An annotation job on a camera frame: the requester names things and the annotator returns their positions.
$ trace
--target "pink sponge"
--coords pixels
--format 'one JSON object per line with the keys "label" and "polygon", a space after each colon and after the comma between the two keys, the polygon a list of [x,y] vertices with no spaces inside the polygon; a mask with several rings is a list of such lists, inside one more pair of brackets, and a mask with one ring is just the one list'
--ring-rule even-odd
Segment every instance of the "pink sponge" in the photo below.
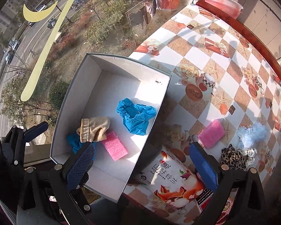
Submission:
{"label": "pink sponge", "polygon": [[101,143],[104,145],[105,149],[114,161],[128,154],[114,131],[108,133],[106,135],[106,140],[102,140]]}
{"label": "pink sponge", "polygon": [[225,130],[218,119],[212,121],[199,135],[198,138],[205,148],[211,148],[225,134]]}

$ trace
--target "blue gripper pad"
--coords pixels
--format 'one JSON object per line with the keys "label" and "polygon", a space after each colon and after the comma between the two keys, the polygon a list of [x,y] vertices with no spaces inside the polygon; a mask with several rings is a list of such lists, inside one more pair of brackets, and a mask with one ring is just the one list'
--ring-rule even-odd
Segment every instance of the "blue gripper pad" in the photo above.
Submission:
{"label": "blue gripper pad", "polygon": [[86,173],[90,162],[95,159],[95,144],[90,143],[89,146],[81,153],[75,164],[71,167],[66,175],[67,190],[76,189],[83,175]]}
{"label": "blue gripper pad", "polygon": [[189,146],[189,157],[194,163],[196,169],[198,170],[205,186],[212,192],[216,192],[218,189],[218,179],[217,174],[213,171],[209,163],[205,160],[200,150],[194,145]]}

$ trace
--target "plastic basin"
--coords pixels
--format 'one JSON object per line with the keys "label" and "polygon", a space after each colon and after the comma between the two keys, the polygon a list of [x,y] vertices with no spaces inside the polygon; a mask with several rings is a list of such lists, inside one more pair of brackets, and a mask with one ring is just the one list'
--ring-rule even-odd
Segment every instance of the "plastic basin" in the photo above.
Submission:
{"label": "plastic basin", "polygon": [[217,7],[223,12],[237,19],[243,6],[233,0],[205,0],[205,2]]}

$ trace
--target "checkered tablecloth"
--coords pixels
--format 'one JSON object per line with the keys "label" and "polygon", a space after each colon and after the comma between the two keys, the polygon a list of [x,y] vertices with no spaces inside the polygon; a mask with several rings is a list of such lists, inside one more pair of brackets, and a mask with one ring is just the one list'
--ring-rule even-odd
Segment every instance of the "checkered tablecloth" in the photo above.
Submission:
{"label": "checkered tablecloth", "polygon": [[[281,86],[270,65],[248,41],[224,21],[191,4],[153,33],[130,58],[171,74],[151,139],[175,149],[176,156],[191,169],[191,160],[181,146],[186,137],[199,134],[214,119],[222,119],[225,135],[206,149],[220,161],[221,150],[239,142],[235,134],[239,126],[260,121],[268,135],[252,167],[257,168],[263,186],[266,184],[281,154]],[[205,80],[204,73],[215,81],[212,93],[192,95],[200,78]],[[170,213],[165,204],[155,204],[152,193],[142,185],[127,186],[124,193],[177,224],[191,224],[199,214],[194,201],[186,211]]]}

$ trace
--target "metal bolt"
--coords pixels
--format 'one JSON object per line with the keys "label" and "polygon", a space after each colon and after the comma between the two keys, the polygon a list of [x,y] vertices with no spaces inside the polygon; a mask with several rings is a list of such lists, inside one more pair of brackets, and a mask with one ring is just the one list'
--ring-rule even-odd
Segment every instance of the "metal bolt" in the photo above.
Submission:
{"label": "metal bolt", "polygon": [[226,165],[226,164],[223,164],[221,167],[222,167],[222,169],[225,170],[225,171],[227,171],[227,170],[229,169],[228,165]]}
{"label": "metal bolt", "polygon": [[250,168],[251,173],[257,173],[256,168]]}
{"label": "metal bolt", "polygon": [[54,169],[55,170],[60,170],[63,166],[61,164],[55,165]]}
{"label": "metal bolt", "polygon": [[27,169],[27,172],[28,172],[28,173],[32,173],[32,172],[33,172],[33,170],[34,170],[34,168],[33,168],[33,167],[29,167],[29,168]]}
{"label": "metal bolt", "polygon": [[85,205],[83,208],[84,208],[86,211],[89,211],[89,210],[90,210],[90,206],[89,206],[89,205]]}

